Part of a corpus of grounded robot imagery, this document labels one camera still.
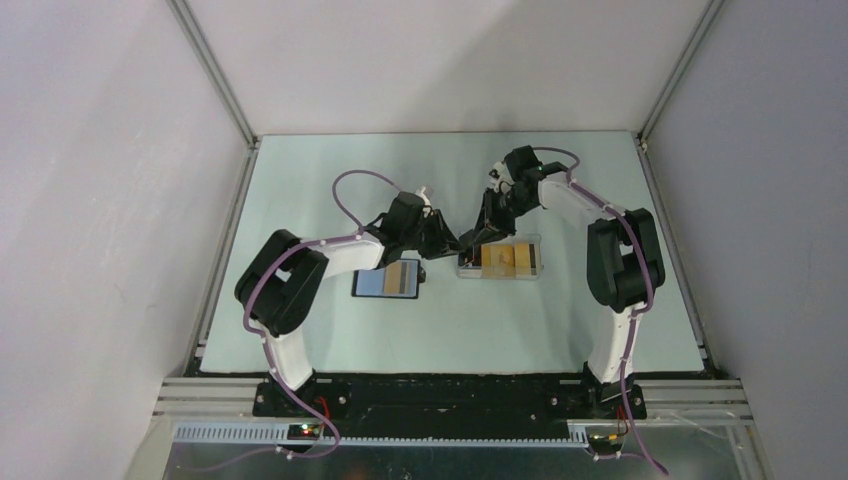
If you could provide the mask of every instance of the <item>clear plastic container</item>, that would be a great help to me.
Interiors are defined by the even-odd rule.
[[[459,278],[536,280],[542,273],[542,237],[516,235],[459,254]]]

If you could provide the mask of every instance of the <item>gray wall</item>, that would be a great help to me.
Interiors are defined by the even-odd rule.
[[[0,12],[0,478],[121,478],[245,147],[163,0]]]
[[[777,478],[842,478],[848,2],[729,2],[649,142]]]

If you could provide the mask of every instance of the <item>white panel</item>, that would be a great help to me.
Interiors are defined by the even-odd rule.
[[[351,168],[385,174],[430,197],[457,235],[473,226],[488,185],[486,173],[522,145],[571,148],[583,159],[575,178],[611,202],[651,208],[639,158],[626,132],[467,133],[269,136],[262,140],[239,222],[202,369],[257,372],[268,368],[259,338],[242,328],[233,294],[247,266],[277,229],[309,238],[350,232],[330,185]],[[545,162],[564,161],[540,152]],[[363,222],[386,211],[396,191],[372,177],[351,176],[339,197]],[[351,273],[326,278],[303,325],[306,352],[320,371],[528,373],[579,371],[608,309],[586,283],[586,230],[541,208],[517,221],[542,237],[545,270],[538,281],[468,280],[456,257],[424,262],[427,281],[416,300],[354,298]],[[701,370],[668,255],[666,284],[640,326],[639,371]]]
[[[706,0],[193,1],[258,133],[636,130]]]
[[[0,14],[0,478],[121,478],[244,147],[161,0]]]
[[[728,2],[649,140],[708,340],[781,480],[845,475],[819,432],[848,429],[846,20],[845,0]]]

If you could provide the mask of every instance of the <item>white wall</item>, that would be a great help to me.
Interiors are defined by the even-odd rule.
[[[120,478],[245,148],[164,1],[3,2],[0,65],[0,478]]]
[[[637,130],[707,0],[200,0],[259,133]]]
[[[844,478],[848,2],[729,2],[649,140],[779,479]]]

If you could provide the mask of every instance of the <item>cable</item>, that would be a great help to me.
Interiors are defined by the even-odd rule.
[[[388,183],[389,185],[393,186],[399,192],[401,191],[401,189],[395,182],[391,181],[388,177],[385,177],[382,174],[379,174],[377,172],[372,172],[371,170],[348,170],[348,171],[342,173],[341,175],[339,175],[338,177],[336,177],[335,180],[333,180],[333,200],[336,201],[336,205],[338,205],[339,208],[342,209],[342,212],[344,212],[344,214],[347,215],[348,218],[353,220],[353,223],[356,224],[356,228],[358,230],[362,230],[362,228],[363,228],[362,222],[360,222],[359,219],[356,218],[356,216],[350,212],[350,210],[348,210],[347,208],[345,208],[344,205],[342,205],[342,201],[339,200],[339,194],[336,191],[336,189],[339,185],[339,181],[341,179],[343,179],[344,177],[347,177],[348,175],[354,175],[354,174],[371,175],[372,177],[377,177],[380,180],[382,180],[382,181]]]
[[[274,272],[276,272],[277,269],[280,268],[280,265],[282,265],[286,260],[288,260],[289,257],[291,257],[292,255],[294,255],[295,253],[299,252],[300,250],[302,250],[304,248],[314,247],[314,246],[318,246],[318,245],[327,245],[327,244],[348,242],[348,241],[356,240],[357,239],[356,237],[358,237],[358,236],[359,236],[358,234],[354,234],[354,235],[345,235],[345,236],[342,236],[342,237],[332,237],[332,238],[327,238],[327,239],[324,239],[324,240],[310,240],[308,242],[298,243],[297,245],[291,247],[290,249],[283,252],[283,254],[279,256],[279,258],[274,260],[274,262],[271,264],[271,266],[268,267],[268,269],[265,271],[265,273],[263,273],[262,276],[259,277],[259,281],[256,283],[256,286],[253,287],[253,291],[250,292],[250,296],[248,297],[247,302],[244,304],[244,316],[242,317],[242,325],[244,326],[244,329],[247,330],[248,332],[255,333],[255,334],[259,335],[260,337],[262,337],[262,350],[265,352],[265,359],[268,360],[268,365],[271,368],[271,370],[270,370],[271,376],[274,377],[274,380],[276,380],[277,383],[280,384],[280,387],[282,387],[283,391],[286,392],[286,395],[288,395],[289,398],[291,398],[291,400],[294,403],[296,403],[302,409],[309,412],[310,415],[312,415],[315,418],[317,418],[318,420],[320,420],[321,423],[323,423],[324,425],[329,427],[330,430],[333,432],[334,442],[333,442],[333,445],[328,450],[325,450],[325,451],[319,452],[319,453],[298,453],[298,452],[293,452],[291,450],[283,449],[283,451],[285,451],[286,454],[289,457],[319,458],[319,457],[323,457],[325,455],[329,455],[330,453],[334,452],[336,450],[336,448],[338,448],[339,443],[341,443],[341,434],[339,433],[339,429],[336,427],[336,425],[333,422],[330,421],[329,418],[325,417],[324,415],[319,413],[317,410],[310,407],[306,402],[301,400],[297,396],[297,394],[291,389],[291,387],[289,387],[286,384],[286,382],[283,380],[283,377],[280,374],[280,369],[277,367],[277,365],[274,362],[274,355],[273,355],[273,353],[271,353],[271,346],[270,346],[270,343],[268,342],[268,339],[265,337],[265,332],[262,331],[259,328],[254,328],[253,326],[250,325],[250,312],[253,311],[253,305],[256,303],[256,298],[259,297],[259,292],[262,291],[262,288],[265,287],[265,284],[268,283],[268,280],[274,275]]]
[[[286,260],[289,259],[289,257],[291,257],[292,255],[294,255],[295,253],[297,253],[298,251],[300,251],[304,248],[314,247],[314,246],[318,246],[318,245],[327,245],[327,244],[348,242],[348,241],[357,239],[357,237],[359,236],[359,232],[361,232],[362,229],[363,229],[362,222],[360,222],[359,219],[356,218],[356,216],[353,215],[350,212],[350,210],[345,208],[345,206],[342,204],[341,200],[339,200],[339,195],[338,195],[338,192],[337,192],[337,187],[338,187],[339,181],[342,178],[347,177],[348,175],[353,175],[353,174],[363,174],[363,175],[371,175],[372,177],[377,177],[377,178],[383,180],[384,182],[388,183],[392,187],[394,187],[396,190],[401,191],[400,187],[395,182],[391,181],[388,177],[385,177],[385,176],[383,176],[383,175],[381,175],[377,172],[373,172],[371,170],[348,170],[348,171],[342,173],[341,175],[339,175],[338,177],[336,177],[336,179],[333,181],[333,187],[332,187],[333,200],[336,201],[336,205],[339,206],[339,208],[342,210],[342,212],[344,212],[345,215],[347,215],[351,220],[354,221],[354,223],[356,223],[357,232],[353,235],[345,235],[345,236],[341,236],[341,237],[332,237],[332,238],[327,238],[327,239],[323,239],[323,240],[311,240],[311,241],[307,241],[307,242],[301,242],[301,243],[293,246],[292,248],[286,250],[285,252],[283,252],[282,255],[280,255],[279,258],[277,258],[268,267],[268,269],[265,271],[265,273],[263,273],[262,276],[259,277],[259,281],[256,283],[256,286],[253,287],[253,291],[250,292],[250,296],[248,297],[247,302],[244,305],[244,316],[242,317],[242,326],[244,326],[244,329],[247,330],[248,332],[259,335],[262,338],[262,350],[265,353],[265,359],[268,360],[268,365],[270,367],[271,376],[274,378],[274,380],[277,381],[277,383],[280,384],[280,387],[282,387],[283,391],[286,392],[286,395],[288,395],[288,397],[294,403],[296,403],[302,409],[306,410],[309,414],[311,414],[312,416],[314,416],[315,418],[320,420],[322,424],[327,426],[333,432],[333,440],[334,440],[333,445],[328,450],[325,450],[323,452],[319,452],[319,453],[298,453],[298,452],[293,452],[291,450],[284,449],[282,447],[276,447],[276,449],[279,449],[279,451],[286,452],[286,455],[289,458],[292,458],[292,457],[319,458],[319,457],[329,455],[330,453],[334,452],[339,447],[339,444],[341,443],[341,434],[339,433],[339,429],[336,427],[336,425],[333,422],[330,421],[329,409],[327,408],[326,401],[324,402],[325,415],[322,415],[317,410],[315,410],[314,408],[312,408],[311,406],[306,404],[306,402],[301,400],[297,396],[297,394],[286,384],[285,380],[283,380],[282,375],[280,374],[280,369],[277,367],[277,365],[274,362],[274,355],[271,352],[271,347],[270,347],[270,344],[268,342],[268,339],[265,337],[265,332],[262,329],[254,328],[252,325],[250,325],[250,313],[253,311],[253,306],[256,303],[256,299],[259,297],[259,292],[262,291],[262,289],[265,287],[265,284],[268,283],[268,280],[274,275],[274,273],[277,271],[277,269],[280,268],[280,265],[282,265]]]
[[[577,182],[575,182],[571,179],[570,174],[573,172],[573,170],[578,165],[580,165],[580,159],[577,157],[577,155],[575,155],[575,154],[573,154],[573,153],[571,153],[567,150],[562,150],[562,149],[558,149],[558,148],[551,148],[551,147],[536,147],[533,150],[553,151],[553,152],[562,153],[564,155],[568,155],[572,158],[575,158],[577,160],[577,163],[575,163],[570,169],[568,169],[568,172],[566,172],[566,182],[568,183],[568,186],[573,188],[574,191],[576,191],[578,194],[580,194],[583,198],[585,198],[586,200],[595,204],[602,211],[607,212],[610,215],[612,215],[613,217],[615,217],[616,220],[618,220],[619,223],[621,223],[621,226],[624,227],[624,231],[627,232],[627,237],[630,239],[630,244],[633,246],[633,252],[636,253],[636,260],[639,263],[639,269],[642,271],[642,279],[645,282],[645,290],[646,290],[646,293],[647,293],[647,299],[646,299],[644,307],[634,309],[633,312],[630,315],[630,328],[628,330],[627,341],[626,341],[625,346],[624,346],[624,355],[622,355],[622,357],[621,357],[621,365],[619,366],[619,377],[620,377],[619,383],[621,385],[621,397],[622,397],[622,400],[623,400],[622,403],[624,404],[624,411],[627,414],[627,420],[630,423],[630,429],[633,432],[633,436],[636,437],[636,442],[639,444],[639,448],[642,450],[642,455],[640,456],[640,458],[644,458],[658,472],[667,476],[668,475],[668,469],[665,468],[665,466],[663,466],[663,464],[656,461],[651,456],[651,454],[648,452],[648,449],[645,446],[645,442],[642,440],[642,436],[639,434],[639,430],[636,427],[636,422],[633,419],[633,411],[630,408],[630,400],[628,399],[628,396],[627,396],[627,382],[626,382],[625,372],[627,370],[627,363],[630,361],[630,355],[633,351],[633,342],[636,339],[636,326],[638,325],[638,322],[639,322],[639,315],[647,313],[654,306],[654,289],[653,289],[653,286],[652,286],[652,283],[651,283],[651,274],[648,271],[648,262],[645,261],[645,255],[642,253],[642,245],[639,243],[639,239],[636,237],[636,234],[633,232],[633,228],[630,227],[630,223],[627,222],[627,220],[624,218],[624,216],[621,213],[619,213],[618,210],[613,208],[612,205],[608,201],[604,200],[603,198],[596,195],[595,193],[593,193],[592,191],[590,191],[586,187],[583,187],[582,185],[578,184]]]
[[[647,460],[645,458],[645,456],[640,454],[640,453],[629,453],[629,452],[621,453],[621,452],[619,452],[619,453],[614,454],[614,455],[600,455],[592,447],[587,447],[587,448],[583,449],[583,452],[585,452],[587,455],[593,457],[593,459],[596,462],[599,461],[599,460],[620,460],[622,458],[640,458],[642,460]]]
[[[541,150],[541,151],[544,151],[544,152],[556,152],[556,153],[561,153],[563,155],[567,155],[567,156],[573,158],[574,159],[574,165],[572,165],[568,170],[565,171],[565,180],[566,180],[566,182],[571,183],[572,172],[574,172],[575,168],[580,166],[580,157],[578,157],[577,154],[575,154],[573,152],[569,152],[568,150],[565,150],[565,149],[562,149],[562,148],[555,148],[555,147],[533,147],[533,150],[535,150],[535,151]]]

